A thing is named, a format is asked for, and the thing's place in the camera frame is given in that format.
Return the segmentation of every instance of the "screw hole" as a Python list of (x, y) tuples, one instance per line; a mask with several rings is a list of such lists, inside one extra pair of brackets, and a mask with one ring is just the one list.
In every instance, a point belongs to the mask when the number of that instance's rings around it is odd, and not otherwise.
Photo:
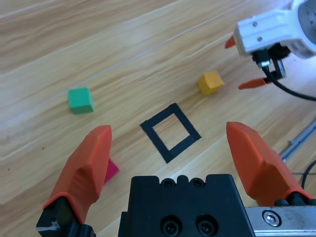
[(167, 178), (161, 182), (161, 186), (165, 186), (166, 188), (171, 188), (171, 187), (176, 186), (176, 182), (173, 179)]
[(190, 181), (195, 187), (203, 187), (205, 185), (204, 181), (199, 178), (194, 178)]
[(161, 221), (161, 232), (167, 237), (176, 237), (181, 233), (182, 223), (174, 215), (167, 216)]
[(214, 236), (218, 232), (218, 224), (214, 217), (210, 215), (201, 215), (196, 220), (197, 230), (203, 236)]

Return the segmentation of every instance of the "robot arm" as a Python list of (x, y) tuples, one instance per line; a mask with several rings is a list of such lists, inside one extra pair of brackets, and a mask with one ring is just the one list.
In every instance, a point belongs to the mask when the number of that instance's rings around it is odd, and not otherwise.
[[(279, 79), (286, 73), (282, 59), (291, 52), (300, 58), (316, 56), (316, 0), (296, 0), (291, 10), (272, 10), (238, 22), (225, 48), (236, 46), (240, 56), (250, 56), (266, 78), (254, 79), (239, 89), (256, 88), (273, 83), (296, 97), (316, 101), (316, 97), (290, 90)], [(275, 71), (270, 72), (271, 60)]]
[(316, 1), (291, 10), (272, 10), (238, 22), (234, 39), (240, 56), (280, 43), (300, 58), (316, 56)]

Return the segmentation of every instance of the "black square outline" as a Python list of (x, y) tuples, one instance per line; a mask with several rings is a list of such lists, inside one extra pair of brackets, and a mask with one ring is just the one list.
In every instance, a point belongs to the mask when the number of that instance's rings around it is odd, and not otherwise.
[[(171, 150), (168, 150), (163, 141), (159, 138), (158, 134), (155, 132), (154, 126), (156, 126), (158, 123), (162, 122), (172, 114), (174, 114), (182, 123), (184, 128), (189, 133), (189, 136), (179, 142), (177, 145), (175, 145)], [(201, 138), (199, 133), (196, 131), (196, 129), (193, 127), (193, 125), (190, 123), (188, 118), (184, 115), (184, 113), (181, 111), (176, 103), (169, 105), (166, 109), (159, 112), (149, 120), (146, 120), (140, 126), (147, 134), (149, 139), (152, 141), (154, 146), (157, 148), (157, 150), (160, 152), (162, 158), (165, 160), (166, 163), (172, 161), (186, 148), (188, 148), (190, 145)]]

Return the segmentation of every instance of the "black bolt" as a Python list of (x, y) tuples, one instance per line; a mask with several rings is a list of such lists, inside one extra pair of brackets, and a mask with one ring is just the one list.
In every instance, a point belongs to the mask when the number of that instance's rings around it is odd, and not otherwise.
[(161, 182), (161, 185), (165, 186), (166, 188), (171, 188), (171, 187), (174, 187), (176, 185), (176, 183), (173, 179), (167, 178)]
[(197, 224), (198, 231), (204, 236), (212, 236), (214, 234), (213, 224), (207, 220), (202, 220)]
[(203, 236), (214, 236), (218, 232), (218, 224), (216, 219), (208, 214), (197, 217), (196, 226), (197, 230)]
[(190, 181), (195, 187), (203, 187), (205, 185), (204, 181), (199, 178), (194, 178)]
[(167, 237), (175, 237), (179, 234), (179, 225), (173, 220), (166, 220), (162, 225), (162, 232)]

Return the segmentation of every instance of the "wooden plank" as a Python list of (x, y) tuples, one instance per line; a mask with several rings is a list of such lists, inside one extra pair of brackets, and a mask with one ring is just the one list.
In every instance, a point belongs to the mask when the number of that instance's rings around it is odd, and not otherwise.
[[(8, 122), (9, 139), (4, 143), (6, 159), (3, 161), (5, 193), (1, 200), (7, 217), (3, 231), (18, 236), (27, 226), (32, 226), (36, 218), (30, 219), (30, 213), (39, 216), (38, 203), (48, 197), (69, 154), (98, 125), (112, 126), (111, 157), (121, 172), (105, 186), (101, 198), (89, 211), (87, 223), (97, 232), (116, 225), (120, 212), (126, 210), (132, 176), (169, 177), (188, 172), (187, 168), (194, 164), (196, 168), (191, 177), (199, 171), (206, 174), (217, 169), (236, 177), (233, 163), (227, 162), (229, 157), (221, 156), (226, 147), (223, 142), (227, 121), (244, 122), (265, 131), (270, 129), (266, 120), (284, 120), (280, 109), (288, 113), (299, 109), (301, 118), (314, 119), (313, 103), (291, 97), (272, 85), (248, 91), (237, 89), (241, 82), (260, 74), (251, 59), (240, 59), (235, 49), (223, 49), (223, 43), (230, 36), (222, 30), (225, 22), (226, 19), (218, 18), (84, 84), (93, 93), (94, 113), (72, 115), (67, 97), (60, 96)], [(286, 65), (292, 61), (293, 58), (289, 58)], [(297, 60), (297, 63), (306, 65), (309, 61)], [(195, 83), (202, 72), (213, 69), (220, 72), (226, 86), (217, 94), (204, 97)], [(296, 70), (297, 67), (289, 68), (289, 79), (284, 83), (311, 93), (315, 85), (313, 70), (306, 67), (300, 74), (304, 80), (295, 80)], [(202, 139), (166, 165), (139, 124), (174, 102), (179, 104)], [(273, 141), (275, 136), (282, 140), (288, 134), (284, 126), (291, 128), (298, 122), (286, 119), (287, 123), (279, 123), (280, 132), (266, 134), (265, 140)], [(305, 126), (304, 120), (299, 123), (302, 128)], [(41, 188), (44, 189), (42, 195), (32, 195)], [(29, 230), (29, 236), (32, 235), (35, 233)]]
[(4, 17), (2, 70), (10, 71), (176, 0), (56, 0)]
[[(108, 27), (95, 36), (28, 64), (2, 79), (6, 98), (3, 106), (7, 111), (2, 119), (10, 119), (58, 93), (67, 93), (70, 87), (115, 68), (197, 24), (233, 14), (243, 2), (177, 1), (166, 8)], [(231, 23), (228, 30), (233, 30), (236, 22), (228, 22)]]
[(2, 0), (0, 4), (1, 17), (17, 14), (19, 12), (27, 11), (32, 7), (48, 4), (55, 0)]

